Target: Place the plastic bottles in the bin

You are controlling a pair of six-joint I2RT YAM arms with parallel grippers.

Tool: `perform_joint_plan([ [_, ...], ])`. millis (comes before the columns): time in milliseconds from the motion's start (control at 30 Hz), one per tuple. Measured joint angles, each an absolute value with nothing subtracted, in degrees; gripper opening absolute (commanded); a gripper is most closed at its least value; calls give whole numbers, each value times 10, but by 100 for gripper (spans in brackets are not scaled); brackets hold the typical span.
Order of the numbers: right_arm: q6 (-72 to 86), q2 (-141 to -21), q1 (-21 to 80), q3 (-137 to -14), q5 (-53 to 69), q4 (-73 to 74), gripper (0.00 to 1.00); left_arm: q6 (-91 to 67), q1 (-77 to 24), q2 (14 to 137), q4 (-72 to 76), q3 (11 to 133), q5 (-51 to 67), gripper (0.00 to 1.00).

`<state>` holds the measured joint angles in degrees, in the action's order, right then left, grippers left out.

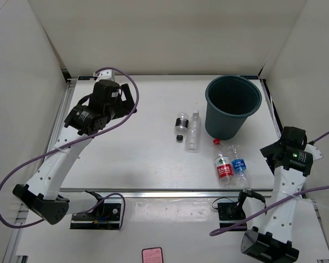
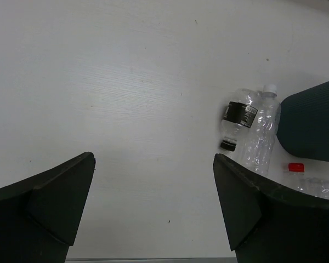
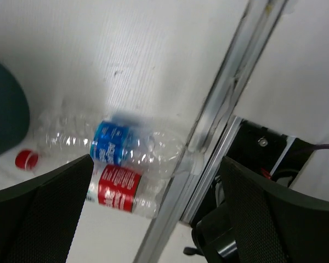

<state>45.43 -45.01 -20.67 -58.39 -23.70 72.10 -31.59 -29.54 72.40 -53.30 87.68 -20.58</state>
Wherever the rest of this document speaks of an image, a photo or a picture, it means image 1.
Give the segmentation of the blue label plastic bottle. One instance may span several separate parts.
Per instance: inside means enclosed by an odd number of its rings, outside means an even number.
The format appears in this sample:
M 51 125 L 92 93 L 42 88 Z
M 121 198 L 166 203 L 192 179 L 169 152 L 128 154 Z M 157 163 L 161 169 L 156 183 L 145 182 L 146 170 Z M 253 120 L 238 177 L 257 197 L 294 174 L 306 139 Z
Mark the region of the blue label plastic bottle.
M 228 146 L 228 150 L 236 184 L 241 188 L 251 188 L 251 175 L 245 160 L 240 154 L 239 145 L 232 144 Z

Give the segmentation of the red label plastic bottle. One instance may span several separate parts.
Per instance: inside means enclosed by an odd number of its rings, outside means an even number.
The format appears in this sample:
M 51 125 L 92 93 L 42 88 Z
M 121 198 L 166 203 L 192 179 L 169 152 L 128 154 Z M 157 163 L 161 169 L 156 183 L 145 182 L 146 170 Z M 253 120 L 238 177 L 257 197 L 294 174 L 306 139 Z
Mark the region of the red label plastic bottle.
M 213 145 L 217 152 L 214 164 L 217 169 L 219 181 L 224 187 L 228 187 L 234 178 L 234 171 L 231 165 L 228 148 L 224 146 L 219 139 L 214 139 Z

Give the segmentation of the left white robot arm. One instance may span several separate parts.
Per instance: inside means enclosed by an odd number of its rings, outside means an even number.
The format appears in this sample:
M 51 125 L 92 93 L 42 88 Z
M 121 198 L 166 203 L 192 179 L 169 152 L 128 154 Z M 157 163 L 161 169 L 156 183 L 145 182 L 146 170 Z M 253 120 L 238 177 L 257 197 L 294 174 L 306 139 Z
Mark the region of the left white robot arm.
M 90 191 L 72 195 L 60 188 L 81 152 L 113 119 L 136 111 L 127 84 L 110 80 L 96 81 L 93 92 L 83 97 L 67 115 L 53 154 L 25 184 L 17 184 L 13 195 L 27 208 L 51 225 L 65 215 L 86 213 L 98 219 L 104 213 L 102 197 Z

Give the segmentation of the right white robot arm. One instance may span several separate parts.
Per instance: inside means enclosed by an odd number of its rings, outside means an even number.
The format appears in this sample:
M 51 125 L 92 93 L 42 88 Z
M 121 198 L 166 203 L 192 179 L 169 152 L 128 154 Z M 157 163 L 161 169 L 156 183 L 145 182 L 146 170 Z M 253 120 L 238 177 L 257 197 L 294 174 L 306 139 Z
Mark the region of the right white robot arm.
M 280 139 L 260 151 L 274 170 L 274 188 L 267 203 L 270 210 L 247 223 L 241 253 L 261 262 L 296 262 L 299 250 L 292 244 L 296 194 L 321 153 L 307 148 L 305 130 L 296 127 L 284 127 Z

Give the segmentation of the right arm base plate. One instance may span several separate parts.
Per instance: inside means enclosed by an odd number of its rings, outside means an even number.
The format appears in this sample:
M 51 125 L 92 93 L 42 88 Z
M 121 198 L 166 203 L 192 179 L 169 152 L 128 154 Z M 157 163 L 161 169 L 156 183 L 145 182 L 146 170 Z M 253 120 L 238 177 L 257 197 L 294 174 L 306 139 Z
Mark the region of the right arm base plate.
M 266 208 L 265 197 L 261 194 L 244 189 L 240 191 L 236 201 L 233 201 L 229 197 L 219 197 L 212 203 L 212 208 L 218 212 L 219 227 L 230 227 L 240 220 L 246 218 L 246 211 L 243 210 L 243 204 L 245 201 L 258 201 L 257 204 L 261 204 L 262 208 Z

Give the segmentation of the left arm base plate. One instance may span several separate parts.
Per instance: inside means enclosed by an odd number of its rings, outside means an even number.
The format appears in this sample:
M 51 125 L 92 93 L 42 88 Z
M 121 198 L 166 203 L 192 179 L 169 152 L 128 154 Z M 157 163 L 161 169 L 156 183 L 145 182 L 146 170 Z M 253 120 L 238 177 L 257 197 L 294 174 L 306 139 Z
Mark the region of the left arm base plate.
M 73 214 L 71 230 L 120 230 L 123 226 L 126 200 L 120 193 L 111 193 L 106 197 L 93 191 L 85 191 L 92 196 L 96 204 L 87 211 Z

